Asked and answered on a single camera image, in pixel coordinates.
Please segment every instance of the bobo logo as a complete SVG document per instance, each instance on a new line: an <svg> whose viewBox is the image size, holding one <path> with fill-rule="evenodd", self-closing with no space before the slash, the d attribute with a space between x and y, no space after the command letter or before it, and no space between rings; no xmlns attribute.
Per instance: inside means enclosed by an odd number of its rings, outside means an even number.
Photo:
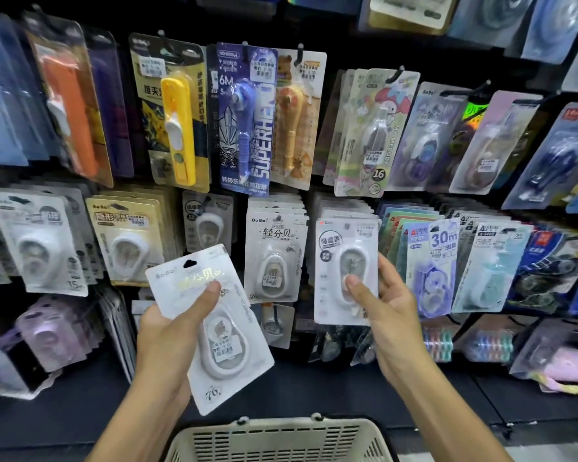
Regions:
<svg viewBox="0 0 578 462"><path fill-rule="evenodd" d="M224 56L225 58L238 58L238 52L228 52L226 50L219 50L218 56Z"/></svg>

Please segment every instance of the person's left hand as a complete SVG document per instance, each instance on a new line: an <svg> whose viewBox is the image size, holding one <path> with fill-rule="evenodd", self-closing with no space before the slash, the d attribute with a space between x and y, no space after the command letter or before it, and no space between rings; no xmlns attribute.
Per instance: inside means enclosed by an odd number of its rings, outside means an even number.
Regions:
<svg viewBox="0 0 578 462"><path fill-rule="evenodd" d="M187 372L197 348L199 325L220 294L221 284L210 282L195 303L173 320L163 317L156 304L146 310L137 335L135 382L162 393L182 410L186 407L190 400Z"/></svg>

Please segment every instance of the yellow cutter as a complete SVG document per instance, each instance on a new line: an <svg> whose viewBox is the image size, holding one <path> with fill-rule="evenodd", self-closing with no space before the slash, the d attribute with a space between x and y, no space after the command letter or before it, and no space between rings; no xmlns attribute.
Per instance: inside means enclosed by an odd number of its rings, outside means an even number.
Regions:
<svg viewBox="0 0 578 462"><path fill-rule="evenodd" d="M195 184L197 172L190 83L184 75L174 73L161 79L161 90L165 130L170 140L176 183L192 186Z"/></svg>

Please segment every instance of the person's right hand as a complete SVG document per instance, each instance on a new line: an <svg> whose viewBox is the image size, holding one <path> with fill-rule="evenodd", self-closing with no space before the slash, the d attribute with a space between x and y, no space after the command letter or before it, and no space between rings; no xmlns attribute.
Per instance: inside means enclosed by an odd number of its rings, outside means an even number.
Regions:
<svg viewBox="0 0 578 462"><path fill-rule="evenodd" d="M366 311L375 338L377 360L392 385L417 360L430 359L417 315L416 297L394 266L379 253L379 298L350 274L345 283L355 301Z"/></svg>

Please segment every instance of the white plastic basket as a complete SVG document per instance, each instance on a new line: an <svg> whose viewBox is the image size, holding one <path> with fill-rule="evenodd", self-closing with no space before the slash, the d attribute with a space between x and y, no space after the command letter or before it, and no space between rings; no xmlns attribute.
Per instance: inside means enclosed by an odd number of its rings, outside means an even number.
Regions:
<svg viewBox="0 0 578 462"><path fill-rule="evenodd" d="M364 418L242 418L192 427L171 442L165 462L393 462L377 425Z"/></svg>

